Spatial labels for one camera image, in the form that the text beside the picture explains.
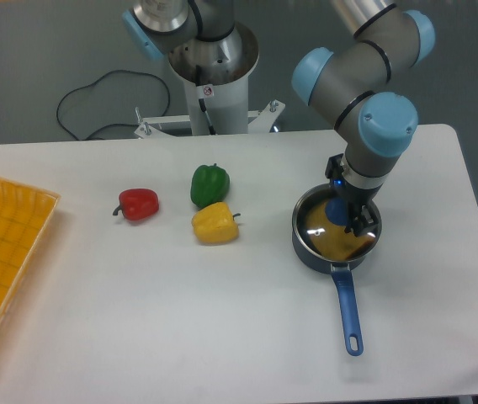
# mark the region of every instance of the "black object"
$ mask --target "black object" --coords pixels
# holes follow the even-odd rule
[[[337,195],[348,203],[348,225],[346,232],[353,231],[356,237],[375,232],[380,224],[380,215],[373,208],[372,198],[380,190],[381,186],[374,189],[360,189],[348,183],[343,177],[341,165],[343,154],[329,158],[325,177],[331,181],[331,186]]]
[[[114,127],[131,127],[131,128],[137,128],[139,125],[134,125],[134,124],[110,124],[110,125],[106,125],[106,126],[103,126],[102,128],[98,128],[97,130],[94,130],[89,136],[81,139],[79,138],[78,136],[76,136],[74,133],[72,133],[70,130],[68,130],[64,125],[63,123],[61,122],[60,120],[60,108],[61,108],[61,105],[63,104],[63,101],[65,101],[65,98],[69,97],[71,94],[73,93],[76,93],[78,91],[81,91],[81,90],[85,90],[87,88],[93,88],[95,87],[97,84],[99,84],[100,82],[102,82],[106,77],[108,76],[111,76],[113,74],[130,74],[130,75],[134,75],[134,76],[143,76],[143,77],[149,77],[149,78],[153,78],[155,80],[157,80],[160,84],[162,84],[164,86],[164,89],[166,89],[166,93],[167,93],[167,104],[166,104],[166,108],[164,109],[164,111],[162,112],[161,116],[164,116],[166,115],[166,113],[168,112],[168,110],[170,109],[170,101],[171,101],[171,97],[170,97],[170,88],[168,88],[168,85],[166,84],[166,82],[164,82],[164,80],[162,80],[159,76],[155,76],[154,74],[150,74],[150,73],[144,73],[144,72],[133,72],[131,70],[113,70],[111,72],[108,72],[106,74],[104,74],[103,76],[101,76],[100,78],[98,78],[97,80],[95,80],[94,82],[92,82],[91,84],[88,84],[87,86],[83,86],[83,87],[80,87],[80,88],[75,88],[74,90],[70,91],[69,93],[65,94],[63,96],[63,98],[61,99],[60,103],[57,105],[57,108],[56,108],[56,120],[57,120],[57,123],[59,126],[61,126],[61,128],[67,132],[75,141],[96,141],[96,140],[103,140],[103,138],[100,138],[100,137],[96,137],[95,135],[97,135],[99,132],[101,132],[102,130],[105,130],[105,129],[108,129],[108,128],[114,128]]]

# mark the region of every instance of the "robotic arm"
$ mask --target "robotic arm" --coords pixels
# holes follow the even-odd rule
[[[413,104],[394,93],[374,93],[392,75],[417,64],[433,48],[435,32],[418,11],[403,13],[390,0],[333,0],[356,43],[341,55],[325,48],[307,54],[292,86],[348,143],[329,158],[326,176],[340,196],[327,204],[328,219],[356,236],[379,218],[370,202],[418,125]]]
[[[139,0],[123,20],[142,52],[167,55],[183,81],[193,135],[248,132],[258,42],[236,22],[233,0]]]

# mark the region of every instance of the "white table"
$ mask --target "white table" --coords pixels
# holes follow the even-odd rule
[[[375,198],[353,271],[364,353],[337,292],[291,247],[332,131],[0,146],[0,176],[62,195],[0,327],[0,403],[288,403],[478,394],[478,209],[454,131],[420,126]],[[217,162],[240,238],[200,246],[192,173]],[[161,211],[113,217],[151,188]]]

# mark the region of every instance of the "yellow bell pepper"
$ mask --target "yellow bell pepper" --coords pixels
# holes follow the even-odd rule
[[[192,218],[194,234],[205,244],[220,244],[235,240],[239,226],[226,202],[217,202],[203,208]]]

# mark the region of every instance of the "gray robot arm segment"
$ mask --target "gray robot arm segment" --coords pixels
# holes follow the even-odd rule
[[[140,0],[123,20],[151,59],[193,38],[221,40],[235,26],[233,0]]]

